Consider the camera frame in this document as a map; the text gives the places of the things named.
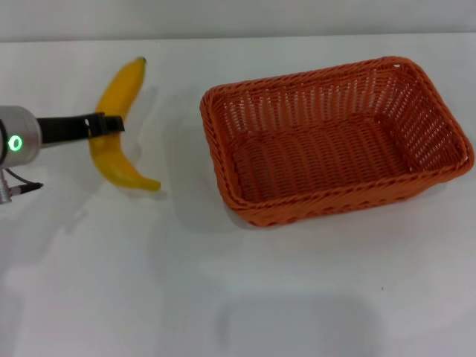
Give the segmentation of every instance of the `orange wicker basket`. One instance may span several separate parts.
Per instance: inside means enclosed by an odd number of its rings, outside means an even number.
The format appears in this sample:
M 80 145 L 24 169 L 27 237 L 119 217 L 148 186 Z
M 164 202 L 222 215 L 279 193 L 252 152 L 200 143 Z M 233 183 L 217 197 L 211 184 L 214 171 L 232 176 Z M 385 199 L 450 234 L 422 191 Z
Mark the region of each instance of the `orange wicker basket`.
M 219 191 L 257 226 L 402 201 L 475 154 L 425 72 L 401 57 L 207 91 Z

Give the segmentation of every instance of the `white surface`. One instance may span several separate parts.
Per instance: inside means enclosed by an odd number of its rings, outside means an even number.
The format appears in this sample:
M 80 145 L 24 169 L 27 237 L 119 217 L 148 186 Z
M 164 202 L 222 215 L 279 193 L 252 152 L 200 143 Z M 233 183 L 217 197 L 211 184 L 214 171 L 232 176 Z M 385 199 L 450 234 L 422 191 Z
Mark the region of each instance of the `white surface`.
M 476 31 L 475 0 L 2 0 L 0 40 Z
M 0 104 L 38 116 L 90 112 L 145 56 L 124 146 L 164 188 L 115 189 L 86 143 L 17 170 L 45 187 L 0 207 L 0 356 L 473 356 L 474 170 L 409 202 L 268 230 L 216 188 L 207 89 L 390 54 L 422 65 L 474 140 L 476 34 L 0 45 Z

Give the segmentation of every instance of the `white table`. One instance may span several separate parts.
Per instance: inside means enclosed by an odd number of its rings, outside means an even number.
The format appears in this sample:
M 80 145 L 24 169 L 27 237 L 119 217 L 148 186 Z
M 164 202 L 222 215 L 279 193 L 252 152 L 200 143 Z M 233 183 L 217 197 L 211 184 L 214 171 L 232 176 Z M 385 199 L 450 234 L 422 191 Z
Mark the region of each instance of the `white table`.
M 91 112 L 126 61 L 147 79 L 123 142 L 155 194 L 118 190 L 86 142 L 16 172 L 0 207 L 1 357 L 447 357 L 476 351 L 476 173 L 383 208 L 256 229 L 216 188 L 211 86 L 410 57 L 476 138 L 476 34 L 0 45 L 0 104 Z

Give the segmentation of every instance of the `basket rim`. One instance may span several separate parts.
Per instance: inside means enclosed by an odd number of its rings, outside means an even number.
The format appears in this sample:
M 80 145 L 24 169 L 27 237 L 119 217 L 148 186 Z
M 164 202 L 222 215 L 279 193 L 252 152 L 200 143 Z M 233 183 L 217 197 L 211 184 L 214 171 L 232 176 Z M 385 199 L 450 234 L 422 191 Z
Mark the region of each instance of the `basket rim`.
M 443 120 L 448 124 L 449 129 L 451 132 L 454 133 L 454 140 L 455 144 L 457 144 L 460 150 L 460 161 L 445 165 L 435 170 L 429 170 L 422 173 L 406 173 L 400 176 L 394 176 L 389 178 L 381 178 L 378 180 L 361 182 L 358 184 L 349 184 L 339 187 L 333 187 L 326 190 L 316 190 L 314 192 L 302 193 L 297 195 L 291 195 L 287 197 L 282 197 L 279 199 L 269 199 L 263 200 L 261 202 L 251 202 L 235 192 L 234 187 L 230 183 L 230 176 L 231 172 L 228 168 L 228 165 L 224 165 L 225 158 L 223 155 L 223 148 L 225 147 L 222 143 L 223 138 L 216 132 L 216 117 L 212 113 L 211 106 L 214 104 L 214 101 L 223 95 L 224 93 L 230 94 L 231 92 L 241 93 L 246 92 L 246 87 L 248 85 L 253 84 L 254 89 L 264 89 L 264 88 L 273 88 L 272 82 L 279 80 L 282 82 L 283 80 L 291 81 L 293 79 L 299 78 L 304 74 L 308 74 L 314 72 L 318 76 L 314 76 L 310 81 L 315 82 L 316 80 L 324 80 L 326 77 L 330 77 L 335 72 L 343 73 L 346 68 L 352 67 L 352 71 L 356 72 L 359 70 L 368 70 L 369 68 L 378 69 L 379 66 L 389 66 L 389 65 L 400 65 L 400 66 L 408 66 L 411 70 L 416 72 L 418 78 L 422 81 L 422 90 L 426 95 L 428 95 L 437 110 L 440 111 L 440 114 L 443 117 Z M 219 184 L 219 190 L 226 190 L 225 193 L 222 193 L 223 199 L 230 204 L 237 205 L 238 209 L 261 209 L 261 208 L 270 208 L 270 207 L 277 207 L 281 205 L 289 205 L 293 203 L 298 203 L 307 200 L 316 200 L 316 199 L 324 199 L 330 196 L 337 196 L 342 193 L 350 193 L 354 190 L 366 190 L 372 188 L 383 188 L 389 187 L 393 184 L 401 184 L 401 183 L 408 183 L 412 181 L 426 181 L 427 188 L 433 186 L 434 184 L 438 184 L 444 181 L 449 181 L 454 179 L 462 174 L 468 172 L 475 161 L 475 154 L 469 139 L 464 134 L 464 131 L 461 129 L 460 124 L 455 120 L 453 114 L 450 112 L 449 108 L 445 104 L 444 100 L 441 98 L 440 93 L 431 82 L 428 75 L 423 71 L 423 69 L 413 62 L 411 59 L 405 57 L 381 57 L 378 59 L 369 59 L 366 61 L 355 62 L 355 63 L 347 63 L 343 65 L 337 65 L 334 67 L 318 69 L 314 71 L 303 71 L 294 74 L 285 74 L 280 76 L 273 76 L 262 78 L 258 80 L 246 80 L 238 83 L 230 83 L 230 84 L 223 84 L 220 86 L 215 86 L 209 89 L 202 98 L 200 103 L 200 111 L 202 112 L 202 117 L 205 125 L 205 119 L 211 122 L 211 125 L 208 126 L 211 129 L 211 134 L 213 135 L 213 141 L 211 142 L 212 138 L 209 137 L 209 132 L 205 128 L 206 138 L 210 146 L 210 153 L 213 159 L 213 165 L 215 168 L 215 173 L 220 175 L 223 178 L 223 182 L 225 187 L 222 187 Z M 213 152 L 213 149 L 217 151 L 218 157 L 216 160 L 216 155 Z

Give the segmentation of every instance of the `banana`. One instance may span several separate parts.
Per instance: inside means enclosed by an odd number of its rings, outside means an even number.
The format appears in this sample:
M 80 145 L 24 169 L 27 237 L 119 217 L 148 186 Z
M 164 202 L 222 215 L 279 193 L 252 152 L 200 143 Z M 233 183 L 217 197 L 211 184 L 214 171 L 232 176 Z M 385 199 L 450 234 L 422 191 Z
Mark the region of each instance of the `banana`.
M 143 57 L 127 63 L 116 74 L 99 100 L 96 112 L 120 115 L 125 121 L 127 113 L 141 90 L 147 61 Z M 89 139 L 89 151 L 94 165 L 111 183 L 119 187 L 157 191 L 161 183 L 143 177 L 124 156 L 120 134 Z

